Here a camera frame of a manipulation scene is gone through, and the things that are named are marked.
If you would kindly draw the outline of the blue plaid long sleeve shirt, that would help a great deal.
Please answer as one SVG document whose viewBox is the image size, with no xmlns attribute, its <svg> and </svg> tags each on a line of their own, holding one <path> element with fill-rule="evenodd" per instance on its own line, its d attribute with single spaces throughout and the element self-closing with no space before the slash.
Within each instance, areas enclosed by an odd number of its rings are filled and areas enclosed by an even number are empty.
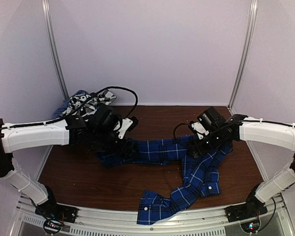
<svg viewBox="0 0 295 236">
<path fill-rule="evenodd" d="M 122 159 L 108 151 L 96 153 L 106 168 L 125 164 L 165 166 L 171 162 L 181 162 L 182 186 L 175 188 L 168 198 L 151 190 L 143 192 L 137 213 L 138 225 L 152 225 L 188 209 L 198 198 L 221 194 L 220 174 L 217 167 L 233 150 L 232 142 L 226 142 L 195 159 L 187 153 L 186 149 L 187 143 L 193 139 L 196 139 L 195 135 L 176 140 L 137 141 L 139 152 L 128 159 Z"/>
</svg>

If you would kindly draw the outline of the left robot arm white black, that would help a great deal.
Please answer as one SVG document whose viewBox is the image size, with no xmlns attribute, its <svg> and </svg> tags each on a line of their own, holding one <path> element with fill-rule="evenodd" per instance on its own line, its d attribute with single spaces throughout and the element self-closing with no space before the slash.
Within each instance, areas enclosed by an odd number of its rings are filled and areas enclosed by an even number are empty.
<svg viewBox="0 0 295 236">
<path fill-rule="evenodd" d="M 135 153 L 125 134 L 138 124 L 136 117 L 122 118 L 111 106 L 101 104 L 94 114 L 67 115 L 37 123 L 4 123 L 0 118 L 0 178 L 27 195 L 37 211 L 57 218 L 61 208 L 52 190 L 25 174 L 13 161 L 13 152 L 42 146 L 86 145 L 95 151 L 111 151 L 121 157 Z"/>
</svg>

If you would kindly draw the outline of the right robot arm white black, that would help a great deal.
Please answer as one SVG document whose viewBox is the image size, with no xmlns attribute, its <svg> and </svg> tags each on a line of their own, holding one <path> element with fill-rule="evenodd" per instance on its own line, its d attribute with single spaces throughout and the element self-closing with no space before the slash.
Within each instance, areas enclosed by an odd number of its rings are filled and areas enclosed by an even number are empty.
<svg viewBox="0 0 295 236">
<path fill-rule="evenodd" d="M 283 151 L 289 158 L 280 157 L 285 164 L 276 164 L 272 176 L 258 184 L 242 206 L 242 213 L 254 216 L 268 200 L 295 185 L 295 123 L 270 121 L 244 114 L 224 118 L 214 107 L 202 112 L 188 124 L 196 139 L 187 144 L 191 156 L 198 158 L 227 142 L 246 142 L 251 148 L 258 145 L 272 148 L 276 154 Z"/>
</svg>

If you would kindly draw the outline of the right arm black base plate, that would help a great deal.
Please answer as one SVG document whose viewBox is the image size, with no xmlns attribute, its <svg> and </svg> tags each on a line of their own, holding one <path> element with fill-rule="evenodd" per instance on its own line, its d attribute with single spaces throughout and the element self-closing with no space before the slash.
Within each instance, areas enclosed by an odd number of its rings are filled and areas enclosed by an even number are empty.
<svg viewBox="0 0 295 236">
<path fill-rule="evenodd" d="M 249 218 L 258 217 L 261 214 L 267 213 L 267 208 L 264 204 L 243 203 L 240 205 L 232 205 L 225 208 L 228 222 L 246 220 Z"/>
</svg>

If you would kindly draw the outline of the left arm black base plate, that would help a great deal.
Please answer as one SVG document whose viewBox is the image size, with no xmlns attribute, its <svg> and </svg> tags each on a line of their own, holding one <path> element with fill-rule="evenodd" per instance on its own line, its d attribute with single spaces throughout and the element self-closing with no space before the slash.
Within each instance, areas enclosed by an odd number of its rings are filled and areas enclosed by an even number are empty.
<svg viewBox="0 0 295 236">
<path fill-rule="evenodd" d="M 41 215 L 46 219 L 53 219 L 59 222 L 75 223 L 78 209 L 72 206 L 57 204 L 55 207 L 43 205 L 35 206 L 35 214 Z"/>
</svg>

